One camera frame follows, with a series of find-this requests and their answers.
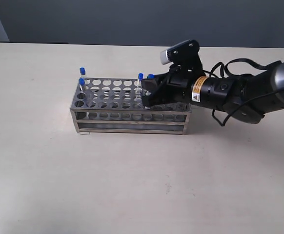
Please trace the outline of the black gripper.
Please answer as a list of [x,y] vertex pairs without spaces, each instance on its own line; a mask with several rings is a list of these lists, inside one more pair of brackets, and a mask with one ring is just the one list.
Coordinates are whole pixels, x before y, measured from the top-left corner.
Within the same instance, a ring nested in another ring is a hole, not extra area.
[[200,67],[185,65],[171,65],[166,74],[148,76],[141,81],[142,88],[151,93],[142,96],[143,106],[152,107],[176,102],[186,103],[186,91],[200,76]]

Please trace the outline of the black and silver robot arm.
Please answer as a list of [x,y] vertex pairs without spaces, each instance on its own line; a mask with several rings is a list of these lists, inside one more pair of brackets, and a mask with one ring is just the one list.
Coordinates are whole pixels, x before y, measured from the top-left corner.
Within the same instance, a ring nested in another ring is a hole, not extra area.
[[220,121],[225,126],[232,117],[244,123],[257,124],[267,113],[284,110],[284,62],[262,66],[250,59],[239,58],[230,63],[244,62],[261,71],[260,74],[233,74],[228,66],[217,63],[220,76],[203,70],[201,61],[172,64],[169,71],[142,80],[149,92],[142,97],[145,107],[176,102],[227,113]]

